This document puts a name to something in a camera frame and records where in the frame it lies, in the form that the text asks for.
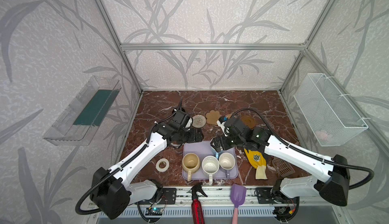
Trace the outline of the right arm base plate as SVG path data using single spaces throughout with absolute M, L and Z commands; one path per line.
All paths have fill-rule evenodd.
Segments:
M 279 204 L 272 193 L 272 187 L 257 187 L 254 190 L 254 195 L 258 200 L 259 204 Z

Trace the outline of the cork flower-shaped coaster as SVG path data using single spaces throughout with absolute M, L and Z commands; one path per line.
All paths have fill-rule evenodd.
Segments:
M 217 125 L 217 122 L 219 118 L 221 117 L 221 114 L 219 111 L 211 110 L 206 113 L 206 123 L 209 125 Z

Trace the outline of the light blue mug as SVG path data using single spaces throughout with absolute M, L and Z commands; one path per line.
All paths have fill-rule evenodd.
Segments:
M 223 151 L 222 147 L 217 147 L 214 150 L 215 150 L 215 157 L 219 159 L 219 156 L 222 154 Z

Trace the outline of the large round wooden coaster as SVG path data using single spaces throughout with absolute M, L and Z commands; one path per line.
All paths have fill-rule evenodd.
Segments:
M 241 117 L 241 121 L 248 126 L 250 129 L 254 129 L 257 126 L 256 120 L 249 115 L 244 115 Z

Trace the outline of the beige mug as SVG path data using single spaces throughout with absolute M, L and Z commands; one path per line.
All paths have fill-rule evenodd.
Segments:
M 182 168 L 187 173 L 187 181 L 191 182 L 191 177 L 200 168 L 200 158 L 195 153 L 188 153 L 182 159 Z

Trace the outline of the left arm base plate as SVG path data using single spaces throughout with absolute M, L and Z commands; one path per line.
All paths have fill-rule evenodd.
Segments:
M 156 192 L 155 204 L 174 205 L 176 203 L 176 188 L 161 188 Z

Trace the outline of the lilac mug white inside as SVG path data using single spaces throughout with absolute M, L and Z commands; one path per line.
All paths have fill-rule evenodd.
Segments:
M 231 170 L 236 164 L 235 157 L 228 152 L 224 152 L 219 156 L 219 165 L 223 169 L 227 179 L 231 178 Z

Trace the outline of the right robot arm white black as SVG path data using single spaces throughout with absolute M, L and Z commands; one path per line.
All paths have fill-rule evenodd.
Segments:
M 223 135 L 211 140 L 216 152 L 234 147 L 258 151 L 263 155 L 277 157 L 310 173 L 307 177 L 284 178 L 273 187 L 275 195 L 286 198 L 321 197 L 336 206 L 347 206 L 349 190 L 359 188 L 374 178 L 374 171 L 367 167 L 349 165 L 341 155 L 321 155 L 281 138 L 268 121 L 255 109 L 265 128 L 249 128 L 233 113 L 221 116 L 217 125 Z

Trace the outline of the colourful woven round coaster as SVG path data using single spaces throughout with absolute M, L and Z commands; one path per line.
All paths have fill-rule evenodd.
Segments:
M 195 115 L 192 119 L 192 126 L 195 128 L 202 128 L 207 122 L 205 116 L 203 115 Z

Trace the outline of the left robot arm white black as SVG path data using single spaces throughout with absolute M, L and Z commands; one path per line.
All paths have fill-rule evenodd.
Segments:
M 145 180 L 134 184 L 138 173 L 160 152 L 172 143 L 201 142 L 204 135 L 192 126 L 193 118 L 181 104 L 172 115 L 155 122 L 146 140 L 123 160 L 109 169 L 99 168 L 93 174 L 91 188 L 75 206 L 79 215 L 105 213 L 111 220 L 124 212 L 128 205 L 158 197 L 157 182 Z

